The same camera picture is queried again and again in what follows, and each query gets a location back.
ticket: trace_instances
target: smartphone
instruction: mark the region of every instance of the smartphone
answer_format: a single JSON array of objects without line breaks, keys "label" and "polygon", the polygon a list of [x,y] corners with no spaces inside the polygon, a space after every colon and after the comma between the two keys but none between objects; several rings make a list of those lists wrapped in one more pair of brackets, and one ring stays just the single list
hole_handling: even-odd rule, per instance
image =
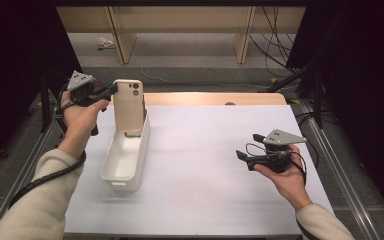
[{"label": "smartphone", "polygon": [[125,79],[115,80],[114,84],[118,88],[113,95],[116,130],[126,136],[137,136],[145,119],[143,84],[139,80]]}]

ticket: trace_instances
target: wooden desk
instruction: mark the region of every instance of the wooden desk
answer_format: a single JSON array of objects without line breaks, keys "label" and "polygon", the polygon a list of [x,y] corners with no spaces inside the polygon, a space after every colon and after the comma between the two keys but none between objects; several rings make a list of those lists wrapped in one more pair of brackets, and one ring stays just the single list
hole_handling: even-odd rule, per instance
[{"label": "wooden desk", "polygon": [[[280,94],[148,93],[145,99],[151,128],[139,188],[116,192],[100,176],[115,133],[109,106],[86,148],[88,160],[66,214],[67,236],[300,234],[290,204],[235,154],[245,151],[253,133],[278,128],[300,135]],[[237,105],[223,106],[226,101]],[[309,195],[333,213],[305,144],[297,146],[307,163]]]}]

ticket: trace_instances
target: fleece sleeve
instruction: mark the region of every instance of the fleece sleeve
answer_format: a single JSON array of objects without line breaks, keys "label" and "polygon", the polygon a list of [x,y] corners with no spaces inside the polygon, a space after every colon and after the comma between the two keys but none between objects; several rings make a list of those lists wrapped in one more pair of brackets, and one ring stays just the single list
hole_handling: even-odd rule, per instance
[{"label": "fleece sleeve", "polygon": [[341,221],[318,204],[298,210],[296,218],[304,239],[354,239]]},{"label": "fleece sleeve", "polygon": [[[34,179],[65,169],[78,160],[54,149],[38,161]],[[48,181],[18,200],[0,220],[2,239],[62,239],[65,212],[83,167]]]}]

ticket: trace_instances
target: floor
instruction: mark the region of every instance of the floor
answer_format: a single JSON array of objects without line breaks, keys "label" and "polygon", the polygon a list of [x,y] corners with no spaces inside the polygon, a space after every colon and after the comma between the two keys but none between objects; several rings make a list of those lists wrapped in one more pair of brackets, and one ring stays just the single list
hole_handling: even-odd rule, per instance
[{"label": "floor", "polygon": [[[98,44],[99,39],[112,41],[111,34],[69,34],[79,62],[85,73],[99,76],[102,82],[111,82],[114,78],[134,78],[144,82],[145,92],[161,91],[264,91],[271,86],[271,80],[282,80],[289,71],[274,63],[250,42],[246,62],[238,64],[235,49],[229,34],[139,34],[134,46],[134,54],[128,64],[120,65],[113,46],[104,50]],[[290,48],[294,36],[281,35],[284,47]],[[264,50],[267,41],[262,35],[253,35],[253,39]],[[279,48],[271,45],[269,53],[283,62]],[[295,98],[297,83],[281,90],[287,100]],[[302,104],[290,102],[298,115],[304,111]],[[6,150],[8,158],[0,158],[0,205],[7,197],[11,186],[18,177],[24,161],[29,157],[41,128],[40,100],[30,108],[30,115],[14,134]],[[355,219],[344,192],[341,190],[332,172],[327,157],[323,153],[314,129],[309,122],[302,125],[302,132],[315,145],[308,145],[313,161],[319,155],[318,174],[331,201],[336,216],[350,229],[356,239],[384,239],[384,200],[377,191],[370,176],[360,167],[358,156],[349,143],[340,123],[332,114],[323,115],[324,134],[328,137],[344,172],[352,183],[353,189],[373,222],[376,238],[367,238]],[[72,237],[65,239],[116,239],[112,237]]]}]

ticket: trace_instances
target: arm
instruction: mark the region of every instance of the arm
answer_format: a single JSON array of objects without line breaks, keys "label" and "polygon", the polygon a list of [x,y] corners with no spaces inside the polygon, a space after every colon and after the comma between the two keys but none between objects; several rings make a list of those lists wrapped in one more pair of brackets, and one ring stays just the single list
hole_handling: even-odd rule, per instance
[{"label": "arm", "polygon": [[[58,149],[39,160],[34,179],[73,165],[83,153],[99,111],[108,106],[101,100],[87,108],[71,106],[64,111],[67,133]],[[0,239],[62,239],[65,212],[82,167],[46,182],[17,201],[0,221]]]},{"label": "arm", "polygon": [[[289,145],[292,160],[302,167],[299,149]],[[277,174],[269,168],[257,164],[255,170],[270,179],[277,191],[296,211],[298,225],[304,239],[310,235],[315,239],[354,239],[348,229],[330,212],[318,204],[314,204],[305,190],[301,172],[294,166],[283,173]]]}]

